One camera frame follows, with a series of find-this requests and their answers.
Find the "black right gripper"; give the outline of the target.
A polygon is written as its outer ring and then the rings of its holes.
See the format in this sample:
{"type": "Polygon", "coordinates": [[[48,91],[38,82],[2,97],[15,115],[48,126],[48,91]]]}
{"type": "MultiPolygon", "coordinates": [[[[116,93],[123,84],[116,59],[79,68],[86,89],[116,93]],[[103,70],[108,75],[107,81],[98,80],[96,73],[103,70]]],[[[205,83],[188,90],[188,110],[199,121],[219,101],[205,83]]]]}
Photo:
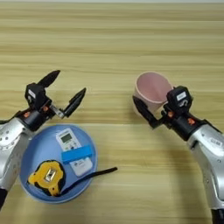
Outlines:
{"type": "Polygon", "coordinates": [[[165,125],[168,129],[177,133],[184,141],[187,141],[190,136],[203,125],[209,124],[206,119],[199,119],[193,116],[188,110],[180,112],[171,109],[167,104],[161,112],[162,117],[157,119],[149,110],[147,105],[136,96],[132,96],[133,102],[138,113],[148,122],[153,128],[160,125],[165,125]]]}

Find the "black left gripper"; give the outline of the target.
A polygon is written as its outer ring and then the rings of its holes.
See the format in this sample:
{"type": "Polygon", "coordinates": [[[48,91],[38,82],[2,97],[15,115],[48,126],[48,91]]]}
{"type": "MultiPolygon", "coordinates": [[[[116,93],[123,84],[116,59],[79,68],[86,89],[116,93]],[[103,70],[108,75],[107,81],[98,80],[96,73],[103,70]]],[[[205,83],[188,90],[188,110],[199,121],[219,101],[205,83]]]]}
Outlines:
{"type": "MultiPolygon", "coordinates": [[[[46,75],[41,79],[38,84],[43,88],[48,88],[54,83],[60,74],[60,70],[55,70],[46,75]]],[[[78,92],[70,101],[68,106],[64,109],[64,112],[56,108],[51,100],[47,100],[40,107],[35,108],[34,105],[23,111],[18,111],[15,117],[20,119],[22,124],[30,131],[37,131],[44,123],[54,116],[63,118],[64,116],[69,117],[81,104],[87,89],[84,87],[78,92]]]]}

